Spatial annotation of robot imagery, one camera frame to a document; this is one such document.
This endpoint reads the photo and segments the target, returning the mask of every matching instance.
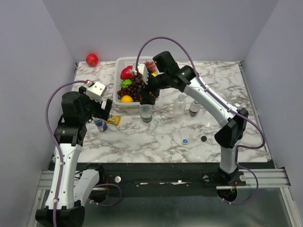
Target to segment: yellow fruit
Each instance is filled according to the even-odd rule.
[[[131,98],[130,96],[123,96],[121,98],[121,102],[122,103],[132,103],[133,102],[133,98]]]

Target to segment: wall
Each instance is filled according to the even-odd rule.
[[[45,105],[75,65],[41,0],[1,1],[0,21],[0,226],[24,227],[54,149]],[[52,126],[60,112],[58,96]]]
[[[285,166],[303,218],[303,1],[280,0],[244,70],[273,160]]]
[[[148,39],[177,39],[194,60],[243,60],[277,0],[43,0],[71,55],[85,60],[136,56]],[[168,41],[154,41],[143,54],[183,52]]]

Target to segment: marble surface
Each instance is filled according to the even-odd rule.
[[[189,62],[178,62],[180,67]],[[247,108],[254,120],[251,104],[236,62],[195,62],[203,80],[231,104],[238,103]],[[113,99],[115,62],[100,62],[95,68],[80,62],[75,80],[90,79],[107,85],[106,98]],[[75,84],[78,90],[81,84]],[[187,107],[180,121],[171,118],[172,100],[180,92],[173,88],[162,90],[160,100],[153,108],[153,121],[143,123],[138,109],[124,109],[113,105],[111,114],[122,116],[119,126],[109,125],[105,132],[99,132],[94,123],[87,124],[83,152],[79,162],[219,162],[220,146],[214,139],[220,126],[203,108],[196,118],[191,118],[188,108],[193,99],[186,97]],[[243,144],[258,145],[261,137],[249,123],[244,132]],[[264,148],[258,150],[240,149],[240,162],[266,162]]]

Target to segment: yellow package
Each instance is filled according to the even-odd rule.
[[[110,115],[109,119],[106,121],[107,124],[113,124],[115,126],[118,126],[121,120],[120,115]]]

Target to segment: fruit basket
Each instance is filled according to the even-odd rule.
[[[116,61],[115,77],[114,77],[114,98],[113,98],[113,102],[115,105],[119,105],[124,108],[138,108],[140,105],[140,102],[122,103],[119,99],[121,97],[119,97],[117,93],[118,91],[121,91],[121,84],[124,81],[123,79],[120,78],[122,70],[125,69],[127,66],[135,64],[136,59],[137,57],[125,57],[125,58],[119,58]],[[146,63],[147,61],[153,61],[152,57],[139,58],[139,63]]]

